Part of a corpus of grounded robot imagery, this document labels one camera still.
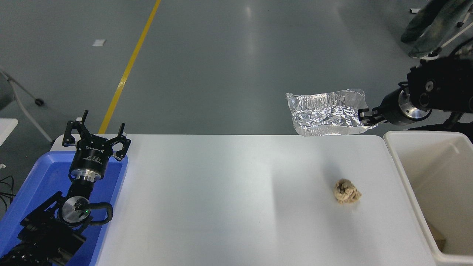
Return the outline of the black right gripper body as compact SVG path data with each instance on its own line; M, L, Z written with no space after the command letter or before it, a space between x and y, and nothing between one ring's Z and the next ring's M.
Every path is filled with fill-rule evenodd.
M380 104L380 113L384 119L395 126L407 126L410 124L409 119L400 109L399 96L401 92L403 92L402 89L397 89L389 93Z

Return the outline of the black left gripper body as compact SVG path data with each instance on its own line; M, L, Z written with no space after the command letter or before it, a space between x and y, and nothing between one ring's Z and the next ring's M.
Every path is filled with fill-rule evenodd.
M91 176L104 176L108 161L113 155L116 143L106 138L82 135L76 142L76 153L69 169L70 176L79 176L85 172L93 172Z

